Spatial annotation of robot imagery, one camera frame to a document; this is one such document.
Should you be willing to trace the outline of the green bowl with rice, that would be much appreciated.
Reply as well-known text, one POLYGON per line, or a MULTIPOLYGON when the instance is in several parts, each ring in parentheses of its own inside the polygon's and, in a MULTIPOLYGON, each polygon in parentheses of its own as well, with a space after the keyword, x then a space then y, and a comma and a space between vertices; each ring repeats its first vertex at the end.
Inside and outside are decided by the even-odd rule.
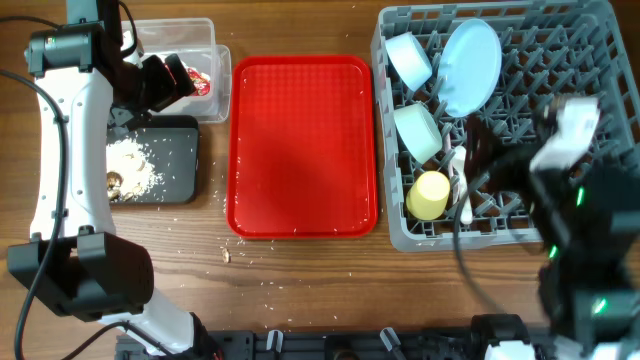
POLYGON ((442 135, 429 111, 421 104, 412 104, 393 113, 396 129, 414 159, 424 164, 443 147, 442 135))

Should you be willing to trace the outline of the light blue bowl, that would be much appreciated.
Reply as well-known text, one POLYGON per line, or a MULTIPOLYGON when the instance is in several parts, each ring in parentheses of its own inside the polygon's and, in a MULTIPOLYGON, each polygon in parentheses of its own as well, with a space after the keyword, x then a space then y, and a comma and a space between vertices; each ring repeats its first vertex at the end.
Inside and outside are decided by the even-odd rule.
POLYGON ((385 48, 391 64, 412 92, 418 91, 431 78, 431 62, 412 33, 386 39, 385 48))

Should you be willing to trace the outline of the yellow plastic cup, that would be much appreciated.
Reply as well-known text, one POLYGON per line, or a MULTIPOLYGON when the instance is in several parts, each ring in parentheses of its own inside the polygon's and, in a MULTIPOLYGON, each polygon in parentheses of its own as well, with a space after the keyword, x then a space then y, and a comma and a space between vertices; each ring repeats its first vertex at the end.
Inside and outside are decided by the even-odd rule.
POLYGON ((443 173, 427 171, 410 188, 406 198, 407 209, 419 220, 437 219, 444 213, 449 192, 450 182, 443 173))

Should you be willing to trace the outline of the white plastic spoon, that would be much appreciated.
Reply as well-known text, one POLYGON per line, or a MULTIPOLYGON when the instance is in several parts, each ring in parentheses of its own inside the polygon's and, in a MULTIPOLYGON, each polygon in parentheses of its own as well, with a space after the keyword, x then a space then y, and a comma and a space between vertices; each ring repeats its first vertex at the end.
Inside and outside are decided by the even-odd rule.
MULTIPOLYGON (((453 149, 453 152, 454 156, 451 160, 451 165, 458 176, 458 194, 462 196, 468 192, 468 183, 465 175, 466 149, 463 146, 457 146, 453 149)), ((464 225, 470 225, 473 222, 470 195, 463 202, 460 221, 464 225)))

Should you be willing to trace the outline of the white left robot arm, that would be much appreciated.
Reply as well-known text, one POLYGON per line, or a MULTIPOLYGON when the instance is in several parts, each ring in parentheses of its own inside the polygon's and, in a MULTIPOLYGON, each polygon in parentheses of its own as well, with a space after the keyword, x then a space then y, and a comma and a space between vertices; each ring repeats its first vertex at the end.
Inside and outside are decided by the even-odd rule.
POLYGON ((172 304, 154 286, 147 250, 117 236, 107 196, 107 121, 122 85, 140 89, 142 69, 118 59, 108 68, 55 64, 28 80, 41 111, 39 199, 29 242, 8 250, 9 272, 28 290, 14 335, 23 339, 33 301, 58 316, 101 322, 132 334, 153 356, 198 359, 214 345, 197 316, 172 304))

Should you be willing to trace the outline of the white plastic fork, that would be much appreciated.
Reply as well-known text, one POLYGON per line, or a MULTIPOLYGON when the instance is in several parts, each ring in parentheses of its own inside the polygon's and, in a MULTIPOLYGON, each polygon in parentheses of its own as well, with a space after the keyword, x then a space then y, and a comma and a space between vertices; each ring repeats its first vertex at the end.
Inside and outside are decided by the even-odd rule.
POLYGON ((459 177, 454 167, 456 158, 456 149, 451 149, 451 158, 448 163, 448 176, 451 185, 451 203, 455 204, 459 199, 459 177))

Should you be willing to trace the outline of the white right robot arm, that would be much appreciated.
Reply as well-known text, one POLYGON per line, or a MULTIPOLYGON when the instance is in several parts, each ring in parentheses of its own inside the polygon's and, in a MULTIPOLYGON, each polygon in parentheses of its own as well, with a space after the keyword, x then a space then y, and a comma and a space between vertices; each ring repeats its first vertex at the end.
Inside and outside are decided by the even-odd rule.
POLYGON ((480 187, 514 192, 549 260, 538 294, 550 329, 582 357, 639 356, 639 291, 626 255, 639 237, 639 178, 594 165, 579 180, 600 118, 595 97, 558 96, 534 118, 534 143, 504 145, 476 117, 468 120, 463 199, 480 187))

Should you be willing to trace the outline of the light blue plate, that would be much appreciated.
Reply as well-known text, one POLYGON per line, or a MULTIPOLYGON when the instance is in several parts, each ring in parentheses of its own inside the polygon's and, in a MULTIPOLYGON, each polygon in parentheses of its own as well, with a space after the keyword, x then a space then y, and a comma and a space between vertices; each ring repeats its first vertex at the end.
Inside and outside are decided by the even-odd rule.
POLYGON ((465 117, 492 96, 502 67, 502 48, 496 31, 485 21, 472 18, 451 34, 442 52, 438 78, 444 80, 438 100, 445 112, 465 117))

